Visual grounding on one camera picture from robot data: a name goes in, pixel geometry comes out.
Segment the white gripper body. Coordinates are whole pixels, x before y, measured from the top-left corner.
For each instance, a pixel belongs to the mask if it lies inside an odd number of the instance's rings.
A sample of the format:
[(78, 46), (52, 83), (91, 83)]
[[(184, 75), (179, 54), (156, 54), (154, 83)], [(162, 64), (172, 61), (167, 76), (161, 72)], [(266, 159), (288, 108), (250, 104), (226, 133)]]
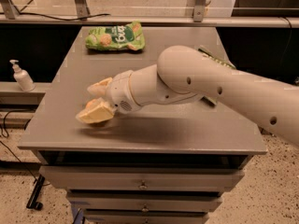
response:
[(132, 70), (120, 73), (112, 78), (106, 89), (106, 100), (114, 106), (119, 113), (128, 114), (141, 109), (130, 90), (130, 76)]

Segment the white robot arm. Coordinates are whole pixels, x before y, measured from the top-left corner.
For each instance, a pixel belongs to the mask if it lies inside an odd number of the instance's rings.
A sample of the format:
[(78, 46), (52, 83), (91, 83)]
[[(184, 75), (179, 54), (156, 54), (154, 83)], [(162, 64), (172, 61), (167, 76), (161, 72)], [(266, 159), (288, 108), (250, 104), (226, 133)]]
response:
[(229, 106), (268, 132), (299, 144), (299, 89), (235, 69), (184, 46), (165, 49), (156, 64), (108, 77), (88, 87), (94, 99), (76, 119), (92, 124), (145, 105), (170, 105), (208, 97)]

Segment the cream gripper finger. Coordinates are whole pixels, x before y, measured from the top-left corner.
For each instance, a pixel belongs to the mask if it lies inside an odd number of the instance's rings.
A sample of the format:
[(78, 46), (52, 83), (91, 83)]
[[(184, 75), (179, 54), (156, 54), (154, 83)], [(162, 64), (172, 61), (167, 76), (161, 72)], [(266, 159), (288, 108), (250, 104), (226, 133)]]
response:
[(98, 99), (101, 101), (98, 107), (95, 109), (87, 109), (85, 106), (83, 110), (76, 114), (76, 119), (87, 124), (100, 123), (112, 119), (115, 114), (115, 108), (103, 98)]
[(89, 94), (96, 96), (96, 97), (101, 97), (106, 94), (107, 86), (109, 83), (112, 81), (111, 77), (105, 78), (97, 83), (92, 84), (87, 88), (87, 91)]

